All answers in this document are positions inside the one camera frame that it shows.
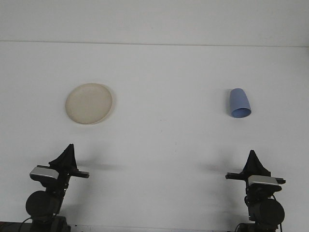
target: beige plate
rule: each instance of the beige plate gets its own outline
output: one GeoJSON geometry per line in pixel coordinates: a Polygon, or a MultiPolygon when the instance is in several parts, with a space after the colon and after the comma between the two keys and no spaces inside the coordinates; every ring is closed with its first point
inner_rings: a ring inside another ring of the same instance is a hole
{"type": "Polygon", "coordinates": [[[101,84],[78,86],[68,96],[66,112],[70,119],[81,124],[100,122],[112,106],[112,95],[101,84]]]}

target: blue cup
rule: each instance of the blue cup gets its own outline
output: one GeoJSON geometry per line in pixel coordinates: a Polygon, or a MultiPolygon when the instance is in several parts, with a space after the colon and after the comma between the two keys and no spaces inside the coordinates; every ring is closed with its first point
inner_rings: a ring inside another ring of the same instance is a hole
{"type": "Polygon", "coordinates": [[[241,118],[251,114],[251,107],[245,91],[235,88],[230,93],[230,110],[232,117],[241,118]]]}

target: cup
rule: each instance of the cup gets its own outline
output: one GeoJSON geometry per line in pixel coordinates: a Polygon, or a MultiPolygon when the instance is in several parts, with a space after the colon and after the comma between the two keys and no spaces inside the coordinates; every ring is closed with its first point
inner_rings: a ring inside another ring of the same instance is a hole
{"type": "Polygon", "coordinates": [[[251,107],[245,91],[235,88],[230,93],[230,110],[232,117],[242,118],[251,114],[251,107]]]}

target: white surface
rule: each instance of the white surface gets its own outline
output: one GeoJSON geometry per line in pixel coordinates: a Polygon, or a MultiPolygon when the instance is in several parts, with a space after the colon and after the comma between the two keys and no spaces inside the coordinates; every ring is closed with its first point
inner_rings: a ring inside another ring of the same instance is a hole
{"type": "Polygon", "coordinates": [[[305,48],[0,43],[0,218],[27,218],[43,189],[28,173],[75,145],[70,224],[233,230],[247,220],[245,183],[225,180],[254,149],[287,183],[276,197],[285,231],[309,205],[309,52],[305,48]],[[64,104],[76,86],[105,83],[108,118],[80,125],[64,104]],[[252,114],[227,113],[241,87],[252,114]]]}
{"type": "Polygon", "coordinates": [[[158,228],[134,228],[134,227],[104,227],[104,226],[83,226],[72,225],[72,232],[216,232],[216,231],[196,231],[178,229],[158,229],[158,228]]]}
{"type": "Polygon", "coordinates": [[[0,40],[309,46],[308,0],[2,0],[0,40]]]}

